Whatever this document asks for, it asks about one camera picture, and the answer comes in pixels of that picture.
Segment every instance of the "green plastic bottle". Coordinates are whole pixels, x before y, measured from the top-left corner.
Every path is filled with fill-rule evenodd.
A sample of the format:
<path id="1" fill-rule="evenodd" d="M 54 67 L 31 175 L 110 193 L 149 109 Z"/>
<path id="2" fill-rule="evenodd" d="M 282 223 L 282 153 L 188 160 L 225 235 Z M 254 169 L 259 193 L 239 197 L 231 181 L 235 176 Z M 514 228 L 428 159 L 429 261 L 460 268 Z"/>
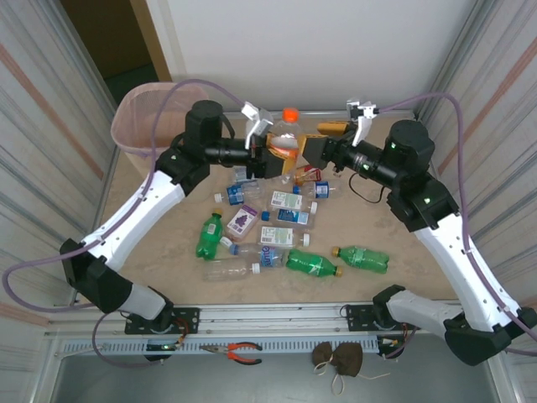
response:
<path id="1" fill-rule="evenodd" d="M 334 247 L 332 255 L 342 258 L 345 263 L 352 267 L 374 271 L 385 275 L 388 270 L 389 256 L 382 252 L 375 252 L 358 246 L 349 246 L 348 248 Z"/>
<path id="2" fill-rule="evenodd" d="M 325 277 L 334 275 L 341 277 L 343 269 L 330 263 L 327 258 L 323 258 L 317 254 L 308 254 L 298 249 L 291 249 L 289 257 L 285 264 L 291 270 L 302 271 L 307 275 L 315 275 L 317 277 Z"/>
<path id="3" fill-rule="evenodd" d="M 213 260 L 216 256 L 216 247 L 222 237 L 222 210 L 216 208 L 212 217 L 203 223 L 200 240 L 196 246 L 196 257 Z"/>

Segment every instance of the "beige tabletop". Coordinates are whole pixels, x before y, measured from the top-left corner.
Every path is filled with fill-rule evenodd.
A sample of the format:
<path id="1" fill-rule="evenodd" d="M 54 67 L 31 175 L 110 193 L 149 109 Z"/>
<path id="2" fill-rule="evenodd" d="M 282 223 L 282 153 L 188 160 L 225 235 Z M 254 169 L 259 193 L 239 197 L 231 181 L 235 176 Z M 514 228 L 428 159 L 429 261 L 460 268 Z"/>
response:
<path id="1" fill-rule="evenodd" d="M 376 118 L 368 141 L 382 146 L 393 118 Z M 307 133 L 314 133 L 320 120 L 300 121 Z M 232 121 L 237 128 L 240 122 Z M 195 257 L 195 247 L 203 222 L 216 207 L 214 192 L 223 190 L 229 170 L 214 167 L 211 176 L 201 189 L 181 204 L 173 207 L 149 230 L 128 257 L 121 274 L 133 282 L 151 285 L 168 296 L 175 304 L 248 304 L 368 301 L 379 291 L 400 284 L 414 293 L 433 299 L 453 299 L 453 292 L 438 264 L 417 240 L 408 233 L 390 212 L 384 201 L 368 204 L 352 194 L 347 187 L 351 174 L 345 170 L 341 178 L 343 195 L 334 200 L 322 201 L 311 230 L 308 252 L 330 256 L 333 246 L 359 245 L 387 253 L 390 257 L 388 273 L 378 275 L 345 266 L 342 260 L 330 257 L 334 264 L 343 265 L 341 278 L 315 278 L 286 268 L 252 275 L 245 280 L 222 283 L 205 282 L 205 262 Z M 331 165 L 323 171 L 323 179 L 333 178 Z M 124 153 L 119 156 L 116 172 L 108 195 L 103 220 L 106 221 L 139 187 L 142 176 Z M 378 197 L 380 186 L 372 181 L 355 177 L 354 187 L 365 197 Z M 223 207 L 224 225 L 232 218 L 237 207 Z M 258 227 L 248 234 L 245 242 L 258 241 Z M 217 257 L 230 257 L 219 246 Z"/>

